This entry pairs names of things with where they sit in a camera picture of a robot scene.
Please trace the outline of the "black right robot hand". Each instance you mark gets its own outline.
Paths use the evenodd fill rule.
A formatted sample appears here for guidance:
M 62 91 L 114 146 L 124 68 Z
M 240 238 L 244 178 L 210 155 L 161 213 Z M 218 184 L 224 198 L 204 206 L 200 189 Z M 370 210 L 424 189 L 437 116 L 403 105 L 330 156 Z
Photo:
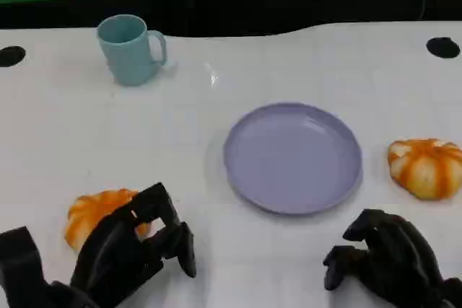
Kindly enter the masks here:
M 395 307 L 431 307 L 444 282 L 435 254 L 417 228 L 401 216 L 365 209 L 343 234 L 366 250 L 336 245 L 323 260 L 324 288 L 333 291 L 351 276 Z

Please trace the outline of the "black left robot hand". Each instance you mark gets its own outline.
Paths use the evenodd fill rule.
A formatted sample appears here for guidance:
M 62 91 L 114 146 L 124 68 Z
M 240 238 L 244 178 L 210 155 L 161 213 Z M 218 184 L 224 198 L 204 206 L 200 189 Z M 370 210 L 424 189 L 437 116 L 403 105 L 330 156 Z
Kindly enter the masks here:
M 117 307 L 171 258 L 196 276 L 193 234 L 159 182 L 101 220 L 79 252 L 71 286 L 98 307 Z

